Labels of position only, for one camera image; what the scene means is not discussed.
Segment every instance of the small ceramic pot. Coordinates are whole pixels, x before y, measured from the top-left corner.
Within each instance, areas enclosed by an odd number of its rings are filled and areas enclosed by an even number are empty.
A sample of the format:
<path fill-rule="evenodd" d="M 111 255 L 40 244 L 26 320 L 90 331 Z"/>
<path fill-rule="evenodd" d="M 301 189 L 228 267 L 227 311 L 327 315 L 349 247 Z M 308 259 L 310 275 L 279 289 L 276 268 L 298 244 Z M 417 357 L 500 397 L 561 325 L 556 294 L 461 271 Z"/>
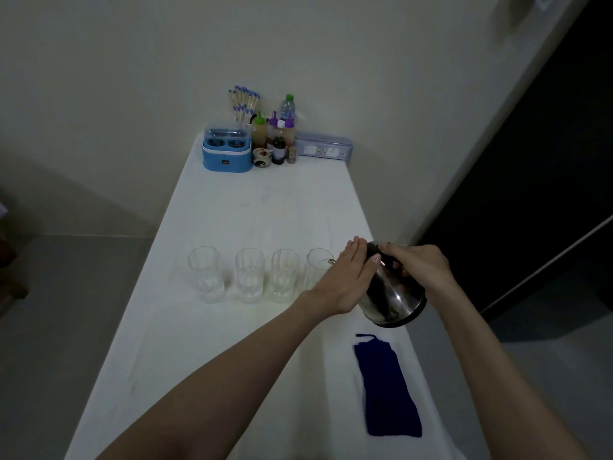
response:
<path fill-rule="evenodd" d="M 266 168 L 272 164 L 272 151 L 256 148 L 253 151 L 253 164 L 258 168 Z"/>

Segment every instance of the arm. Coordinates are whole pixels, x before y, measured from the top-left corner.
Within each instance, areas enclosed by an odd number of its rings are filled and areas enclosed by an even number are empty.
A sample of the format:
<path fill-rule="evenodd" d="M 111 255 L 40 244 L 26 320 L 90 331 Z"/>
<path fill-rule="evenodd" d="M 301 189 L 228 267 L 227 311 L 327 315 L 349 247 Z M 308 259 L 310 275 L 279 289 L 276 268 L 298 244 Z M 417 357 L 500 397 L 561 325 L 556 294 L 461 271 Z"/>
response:
<path fill-rule="evenodd" d="M 511 361 L 438 247 L 382 251 L 426 290 L 456 350 L 493 459 L 587 459 L 585 448 Z"/>
<path fill-rule="evenodd" d="M 98 459 L 226 458 L 304 338 L 364 295 L 381 257 L 365 258 L 366 240 L 349 241 L 312 290 L 184 379 Z"/>

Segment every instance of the forearm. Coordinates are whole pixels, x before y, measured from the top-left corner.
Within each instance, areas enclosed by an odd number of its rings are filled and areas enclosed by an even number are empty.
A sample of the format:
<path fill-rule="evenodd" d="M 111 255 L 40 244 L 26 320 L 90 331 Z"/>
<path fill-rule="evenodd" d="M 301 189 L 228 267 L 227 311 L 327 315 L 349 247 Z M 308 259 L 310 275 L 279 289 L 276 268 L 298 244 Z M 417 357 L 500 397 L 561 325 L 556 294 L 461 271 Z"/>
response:
<path fill-rule="evenodd" d="M 327 317 L 315 305 L 301 295 L 286 311 L 196 370 L 128 428 L 101 459 L 128 454 L 226 458 L 295 349 Z M 144 440 L 149 442 L 146 451 Z"/>
<path fill-rule="evenodd" d="M 511 361 L 458 287 L 429 297 L 447 328 L 494 459 L 585 459 L 562 420 Z"/>

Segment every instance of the green cap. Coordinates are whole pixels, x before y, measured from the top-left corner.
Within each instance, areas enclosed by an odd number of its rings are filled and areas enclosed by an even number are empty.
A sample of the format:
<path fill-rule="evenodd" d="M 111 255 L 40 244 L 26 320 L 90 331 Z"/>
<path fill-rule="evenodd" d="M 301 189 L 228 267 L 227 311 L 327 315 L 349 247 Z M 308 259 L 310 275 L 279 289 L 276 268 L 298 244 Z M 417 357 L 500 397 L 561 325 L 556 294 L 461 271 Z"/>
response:
<path fill-rule="evenodd" d="M 262 112 L 258 111 L 257 112 L 257 116 L 255 118 L 253 118 L 253 124 L 256 124 L 257 126 L 261 126 L 263 124 L 266 124 L 266 119 L 262 117 Z"/>

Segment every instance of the plastic water bottle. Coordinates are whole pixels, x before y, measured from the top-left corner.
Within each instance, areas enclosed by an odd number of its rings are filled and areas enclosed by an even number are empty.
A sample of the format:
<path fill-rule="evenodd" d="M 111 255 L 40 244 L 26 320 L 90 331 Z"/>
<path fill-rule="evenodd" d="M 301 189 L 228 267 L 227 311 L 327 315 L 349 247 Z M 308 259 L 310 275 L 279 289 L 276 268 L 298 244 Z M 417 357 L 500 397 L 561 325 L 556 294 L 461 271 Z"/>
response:
<path fill-rule="evenodd" d="M 296 105 L 294 103 L 294 96 L 287 94 L 285 95 L 285 101 L 281 103 L 281 119 L 286 121 L 290 113 L 292 113 L 294 122 L 296 122 Z"/>

